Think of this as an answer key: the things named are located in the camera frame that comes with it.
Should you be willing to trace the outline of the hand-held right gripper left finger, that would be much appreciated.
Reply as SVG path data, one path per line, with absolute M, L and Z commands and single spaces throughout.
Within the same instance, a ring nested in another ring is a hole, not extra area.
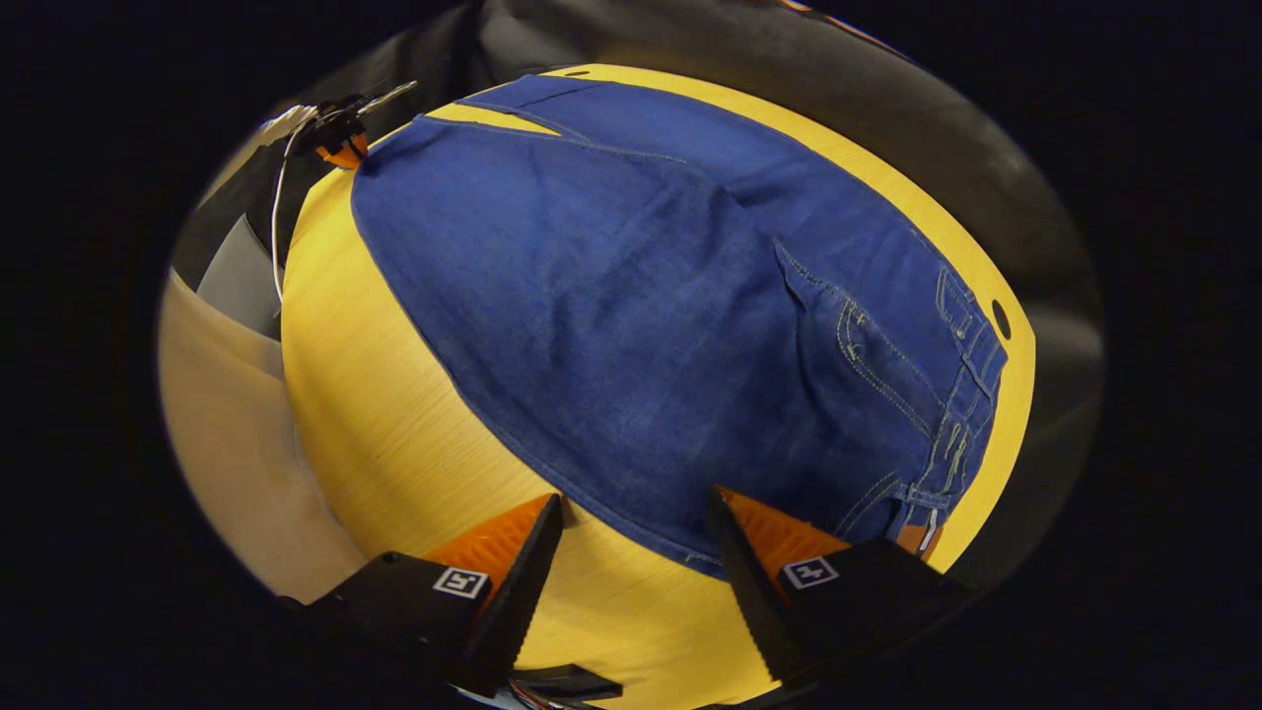
M 562 531 L 562 496 L 536 496 L 424 556 L 379 554 L 316 602 L 279 602 L 304 623 L 491 697 L 517 663 Z

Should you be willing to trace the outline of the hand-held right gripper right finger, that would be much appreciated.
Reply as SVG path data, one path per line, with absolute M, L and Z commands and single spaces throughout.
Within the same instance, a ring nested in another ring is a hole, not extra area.
M 722 486 L 707 520 L 753 647 L 785 686 L 880 665 L 972 599 L 899 544 L 848 544 Z

